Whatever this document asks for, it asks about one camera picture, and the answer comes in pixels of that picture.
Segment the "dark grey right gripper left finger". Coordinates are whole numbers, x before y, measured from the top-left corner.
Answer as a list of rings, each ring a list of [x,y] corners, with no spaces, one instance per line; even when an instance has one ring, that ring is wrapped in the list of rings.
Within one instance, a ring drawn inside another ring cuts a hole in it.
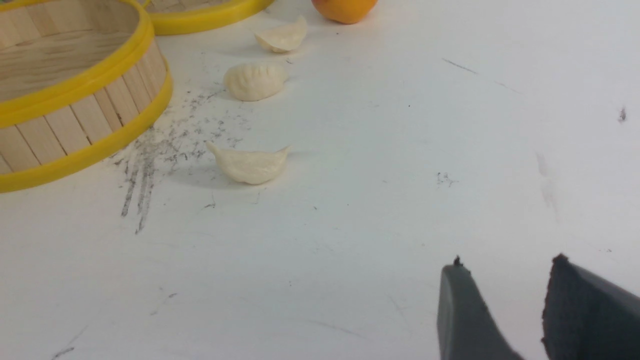
[[[441,269],[439,284],[436,327],[441,360],[521,360],[459,256]]]

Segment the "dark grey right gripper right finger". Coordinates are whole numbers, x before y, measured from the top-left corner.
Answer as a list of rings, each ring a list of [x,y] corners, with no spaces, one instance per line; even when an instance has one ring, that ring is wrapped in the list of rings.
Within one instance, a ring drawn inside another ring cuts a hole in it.
[[[637,360],[639,297],[559,254],[542,310],[542,344],[550,360]]]

